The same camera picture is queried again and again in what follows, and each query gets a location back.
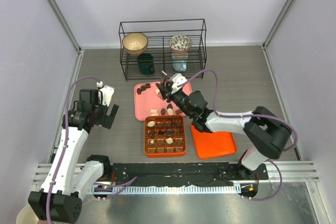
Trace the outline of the pink tray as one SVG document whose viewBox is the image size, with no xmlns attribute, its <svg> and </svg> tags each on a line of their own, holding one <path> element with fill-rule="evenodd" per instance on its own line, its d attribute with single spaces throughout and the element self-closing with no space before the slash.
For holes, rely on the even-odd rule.
<svg viewBox="0 0 336 224">
<path fill-rule="evenodd" d="M 161 115 L 161 109 L 166 109 L 169 104 L 157 95 L 156 83 L 160 82 L 139 83 L 134 86 L 134 114 L 139 121 L 151 116 L 154 110 Z"/>
</svg>

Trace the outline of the orange chocolate box tray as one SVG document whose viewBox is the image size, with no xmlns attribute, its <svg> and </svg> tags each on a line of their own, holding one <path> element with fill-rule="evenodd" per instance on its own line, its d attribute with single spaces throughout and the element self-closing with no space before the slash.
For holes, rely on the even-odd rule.
<svg viewBox="0 0 336 224">
<path fill-rule="evenodd" d="M 145 119 L 144 152 L 147 157 L 181 157 L 185 155 L 186 147 L 182 116 L 150 116 Z"/>
</svg>

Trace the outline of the orange box lid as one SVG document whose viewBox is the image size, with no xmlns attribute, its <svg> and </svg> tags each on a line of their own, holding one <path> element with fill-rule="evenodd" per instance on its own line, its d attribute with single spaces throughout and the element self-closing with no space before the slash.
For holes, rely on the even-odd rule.
<svg viewBox="0 0 336 224">
<path fill-rule="evenodd" d="M 200 159 L 233 155 L 237 152 L 234 137 L 230 132 L 199 132 L 190 125 L 196 153 Z"/>
</svg>

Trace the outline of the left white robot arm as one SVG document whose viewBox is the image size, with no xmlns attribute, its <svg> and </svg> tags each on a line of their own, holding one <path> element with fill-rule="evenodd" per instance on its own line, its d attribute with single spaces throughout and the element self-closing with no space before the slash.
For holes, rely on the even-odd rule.
<svg viewBox="0 0 336 224">
<path fill-rule="evenodd" d="M 93 184 L 107 181 L 112 174 L 105 155 L 92 154 L 79 172 L 75 168 L 91 129 L 97 125 L 110 129 L 118 111 L 111 105 L 114 88 L 82 89 L 62 120 L 61 138 L 54 161 L 39 191 L 31 191 L 28 203 L 39 220 L 75 223 L 82 202 Z"/>
</svg>

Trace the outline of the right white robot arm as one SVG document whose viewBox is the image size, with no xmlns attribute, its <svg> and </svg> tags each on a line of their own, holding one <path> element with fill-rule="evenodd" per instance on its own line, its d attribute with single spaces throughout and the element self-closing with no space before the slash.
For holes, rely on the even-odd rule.
<svg viewBox="0 0 336 224">
<path fill-rule="evenodd" d="M 171 82 L 157 83 L 162 99 L 173 102 L 192 119 L 194 129 L 201 133 L 230 132 L 246 135 L 253 146 L 245 151 L 237 165 L 242 179 L 250 179 L 256 169 L 269 159 L 278 159 L 294 129 L 263 106 L 245 113 L 220 113 L 207 107 L 200 91 L 187 95 Z"/>
</svg>

